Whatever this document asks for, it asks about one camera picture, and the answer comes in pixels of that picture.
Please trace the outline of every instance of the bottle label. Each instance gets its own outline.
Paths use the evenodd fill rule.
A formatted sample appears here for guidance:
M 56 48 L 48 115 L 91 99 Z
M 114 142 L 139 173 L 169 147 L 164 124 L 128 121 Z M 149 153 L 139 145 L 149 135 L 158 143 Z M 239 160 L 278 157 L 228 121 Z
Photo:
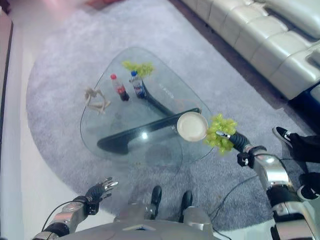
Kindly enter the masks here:
M 116 92 L 118 94 L 123 94 L 126 91 L 125 86 L 117 87 Z
M 135 94 L 138 97 L 143 98 L 145 96 L 146 92 L 145 92 L 144 86 L 142 86 L 142 84 L 135 85 L 135 86 L 133 86 L 133 88 L 134 88 Z

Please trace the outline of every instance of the white plate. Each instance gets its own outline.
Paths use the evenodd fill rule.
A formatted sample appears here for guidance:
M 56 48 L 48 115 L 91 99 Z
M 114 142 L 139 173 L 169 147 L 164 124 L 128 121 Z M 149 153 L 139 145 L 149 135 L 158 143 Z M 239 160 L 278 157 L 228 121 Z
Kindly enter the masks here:
M 189 142 L 197 142 L 204 139 L 207 135 L 208 127 L 205 117 L 193 111 L 181 115 L 176 124 L 180 136 Z

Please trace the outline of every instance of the soda bottle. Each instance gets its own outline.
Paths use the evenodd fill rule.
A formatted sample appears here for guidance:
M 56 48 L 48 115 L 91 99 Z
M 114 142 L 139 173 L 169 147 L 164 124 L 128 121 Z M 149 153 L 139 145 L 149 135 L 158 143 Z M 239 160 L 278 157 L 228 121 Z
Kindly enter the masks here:
M 145 91 L 144 86 L 142 85 L 142 78 L 138 75 L 137 71 L 132 71 L 131 76 L 132 76 L 132 78 L 129 82 L 132 83 L 136 96 L 139 99 L 145 98 L 146 91 Z
M 120 79 L 117 78 L 117 75 L 112 74 L 110 76 L 111 81 L 112 81 L 112 85 L 114 90 L 120 95 L 120 98 L 122 101 L 128 101 L 129 100 L 129 95 L 126 92 L 125 86 L 122 83 L 122 81 Z

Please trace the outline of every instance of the sofa cushion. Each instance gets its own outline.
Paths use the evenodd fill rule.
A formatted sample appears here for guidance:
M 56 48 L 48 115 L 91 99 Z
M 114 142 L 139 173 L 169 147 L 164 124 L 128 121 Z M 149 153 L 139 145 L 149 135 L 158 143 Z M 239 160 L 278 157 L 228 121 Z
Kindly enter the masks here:
M 296 25 L 306 34 L 320 39 L 319 0 L 266 0 L 266 7 Z
M 217 33 L 220 33 L 220 28 L 230 11 L 241 6 L 249 6 L 252 3 L 254 3 L 253 0 L 214 0 L 211 5 L 208 24 Z
M 266 78 L 292 54 L 306 50 L 310 43 L 295 31 L 276 34 L 266 39 L 250 63 Z
M 193 11 L 196 11 L 198 0 L 182 0 L 182 1 L 183 1 L 185 4 L 187 4 L 188 7 L 191 8 Z
M 250 21 L 240 32 L 234 48 L 248 61 L 258 47 L 269 37 L 288 31 L 286 25 L 273 16 L 263 16 Z
M 320 66 L 320 46 L 312 52 L 311 58 Z
M 246 24 L 267 15 L 259 3 L 236 7 L 225 18 L 220 28 L 220 35 L 233 47 Z
M 204 21 L 208 22 L 211 4 L 214 0 L 198 0 L 196 5 L 196 13 L 202 18 Z
M 305 50 L 292 54 L 269 78 L 289 100 L 320 81 L 320 68 L 307 61 L 311 53 L 312 50 Z
M 310 94 L 320 104 L 320 85 L 312 89 Z

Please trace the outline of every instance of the glass coffee table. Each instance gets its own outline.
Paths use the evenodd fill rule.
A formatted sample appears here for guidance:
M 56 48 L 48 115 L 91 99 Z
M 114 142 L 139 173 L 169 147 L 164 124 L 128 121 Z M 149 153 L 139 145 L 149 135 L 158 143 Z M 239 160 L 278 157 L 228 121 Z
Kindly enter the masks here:
M 152 63 L 154 71 L 143 79 L 145 98 L 136 96 L 124 61 Z M 122 80 L 128 101 L 122 101 L 113 89 L 112 74 Z M 211 151 L 203 141 L 188 142 L 176 130 L 185 112 L 198 112 L 209 120 L 208 107 L 151 52 L 127 48 L 113 59 L 94 89 L 100 89 L 111 104 L 101 114 L 88 107 L 83 111 L 81 137 L 93 154 L 119 164 L 181 166 Z

